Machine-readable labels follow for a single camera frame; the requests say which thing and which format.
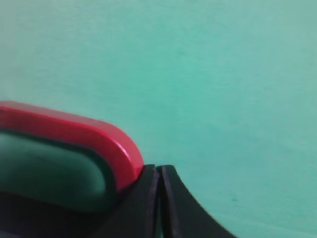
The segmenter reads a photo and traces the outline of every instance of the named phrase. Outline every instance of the teal background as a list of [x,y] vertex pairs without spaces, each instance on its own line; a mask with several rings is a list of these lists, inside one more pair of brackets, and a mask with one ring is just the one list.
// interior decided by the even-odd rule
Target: teal background
[[[0,100],[119,126],[145,163],[175,165],[238,237],[314,238],[316,8],[314,0],[0,0]],[[15,151],[12,139],[24,143],[1,135],[2,151]]]

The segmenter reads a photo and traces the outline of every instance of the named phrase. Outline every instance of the handle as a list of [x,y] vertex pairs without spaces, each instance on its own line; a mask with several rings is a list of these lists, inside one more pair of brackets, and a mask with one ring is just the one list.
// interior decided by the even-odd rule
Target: handle
[[134,183],[142,155],[118,127],[109,123],[17,102],[0,102],[0,131],[13,131],[88,148],[110,165],[117,191]]

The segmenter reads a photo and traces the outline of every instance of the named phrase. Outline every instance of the green wall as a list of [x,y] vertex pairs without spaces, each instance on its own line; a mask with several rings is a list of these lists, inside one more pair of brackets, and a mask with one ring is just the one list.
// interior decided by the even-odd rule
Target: green wall
[[316,8],[0,0],[0,100],[119,126],[238,237],[317,237]]

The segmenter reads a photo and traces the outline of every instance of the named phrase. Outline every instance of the red plastic handle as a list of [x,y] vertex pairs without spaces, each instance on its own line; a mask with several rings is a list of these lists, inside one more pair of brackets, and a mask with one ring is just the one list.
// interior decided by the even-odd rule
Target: red plastic handle
[[0,130],[48,138],[97,152],[112,168],[117,191],[135,182],[144,166],[132,139],[106,122],[22,103],[0,102]]

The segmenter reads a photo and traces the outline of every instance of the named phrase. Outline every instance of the black plastic part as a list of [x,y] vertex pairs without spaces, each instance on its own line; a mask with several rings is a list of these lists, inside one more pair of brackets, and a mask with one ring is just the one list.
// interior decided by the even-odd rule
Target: black plastic part
[[159,174],[147,165],[136,186],[115,213],[89,238],[154,238],[158,236]]
[[235,238],[195,200],[174,166],[158,171],[164,238]]
[[156,234],[159,174],[144,167],[136,184],[107,213],[78,213],[0,193],[0,235],[17,238],[153,238]]

